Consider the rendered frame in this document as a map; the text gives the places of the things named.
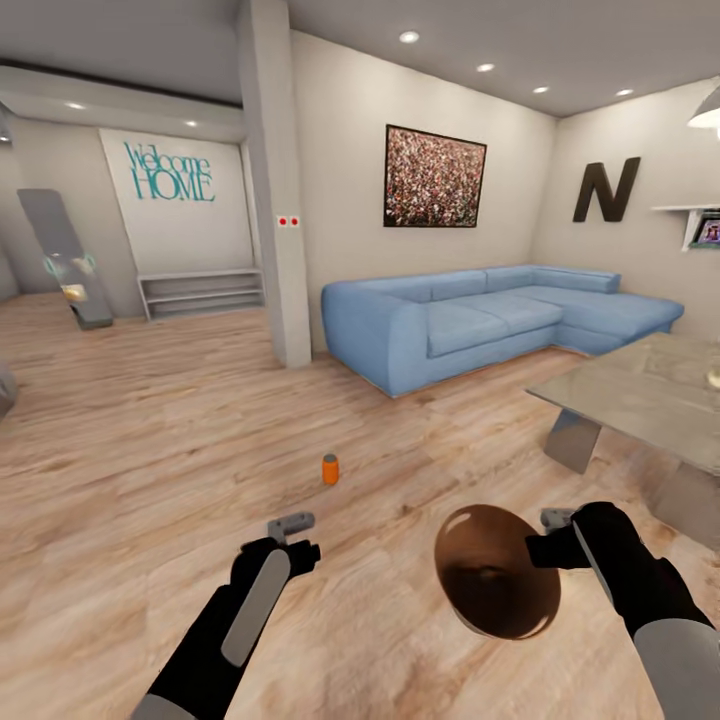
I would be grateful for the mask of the trash can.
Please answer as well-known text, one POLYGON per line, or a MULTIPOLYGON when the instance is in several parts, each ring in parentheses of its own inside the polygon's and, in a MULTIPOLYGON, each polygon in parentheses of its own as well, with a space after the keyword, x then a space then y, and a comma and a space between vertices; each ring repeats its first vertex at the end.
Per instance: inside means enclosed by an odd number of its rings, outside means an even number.
POLYGON ((438 581, 460 621, 472 632, 508 642, 532 640, 554 623, 562 600, 559 568, 536 568, 526 545, 538 531, 522 517, 490 504, 450 514, 435 539, 438 581), (458 516, 471 514, 450 530, 458 516))

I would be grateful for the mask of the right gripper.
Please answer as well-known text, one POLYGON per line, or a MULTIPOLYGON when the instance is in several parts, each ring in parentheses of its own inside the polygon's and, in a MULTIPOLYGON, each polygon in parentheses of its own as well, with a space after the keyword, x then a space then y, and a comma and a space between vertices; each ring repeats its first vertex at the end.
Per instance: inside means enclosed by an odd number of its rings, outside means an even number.
POLYGON ((549 533, 549 535, 533 535, 526 538, 526 545, 534 566, 536 568, 562 568, 566 570, 591 568, 590 563, 575 561, 565 551, 561 541, 562 532, 563 529, 559 529, 549 533))

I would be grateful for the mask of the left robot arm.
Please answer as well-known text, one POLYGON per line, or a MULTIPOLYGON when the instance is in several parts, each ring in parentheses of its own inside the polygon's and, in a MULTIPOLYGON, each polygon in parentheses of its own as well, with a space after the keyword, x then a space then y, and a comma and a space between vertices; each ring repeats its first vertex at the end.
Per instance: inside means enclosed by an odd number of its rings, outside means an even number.
POLYGON ((224 720, 285 585, 320 561, 319 544, 286 536, 315 524, 313 512, 291 514, 243 544, 231 585, 216 590, 128 720, 224 720))

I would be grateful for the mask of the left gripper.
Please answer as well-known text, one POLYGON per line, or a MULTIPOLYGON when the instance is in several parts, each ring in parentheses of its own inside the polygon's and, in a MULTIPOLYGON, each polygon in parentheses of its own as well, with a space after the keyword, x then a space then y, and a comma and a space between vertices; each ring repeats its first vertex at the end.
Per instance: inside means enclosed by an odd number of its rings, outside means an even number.
POLYGON ((290 552, 290 558, 292 558, 290 561, 290 578, 304 575, 307 571, 314 569, 315 563, 320 561, 320 548, 318 545, 311 545, 309 539, 305 539, 288 546, 281 546, 290 552))

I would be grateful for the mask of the can of soda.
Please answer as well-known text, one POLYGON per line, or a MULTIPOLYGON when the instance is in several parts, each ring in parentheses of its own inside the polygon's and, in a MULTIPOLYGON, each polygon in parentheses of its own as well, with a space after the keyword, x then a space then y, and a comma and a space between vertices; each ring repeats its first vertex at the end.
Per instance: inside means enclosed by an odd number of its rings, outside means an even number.
POLYGON ((329 485, 339 481, 339 461, 334 453, 325 455, 322 460, 323 481, 329 485))

